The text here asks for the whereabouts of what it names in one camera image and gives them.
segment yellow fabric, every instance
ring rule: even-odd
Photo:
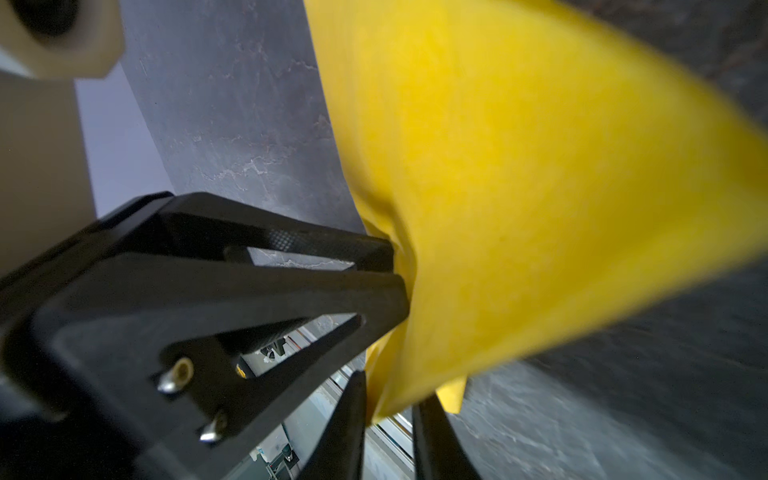
[[[344,174],[411,296],[369,353],[373,421],[768,244],[763,133],[622,34],[545,0],[305,5]]]

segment floor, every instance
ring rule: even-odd
[[[573,3],[656,42],[703,76],[713,72],[720,88],[765,121],[766,62],[759,45],[749,50],[762,34],[742,19],[744,11],[763,15],[762,3]],[[301,1],[132,0],[122,8],[122,65],[177,192],[207,190],[362,231]],[[729,20],[752,28],[739,30],[752,36],[707,36],[727,33]],[[687,36],[695,28],[706,31]],[[723,69],[744,49],[748,61]],[[472,378],[452,422],[488,480],[763,478],[767,313],[763,261]]]

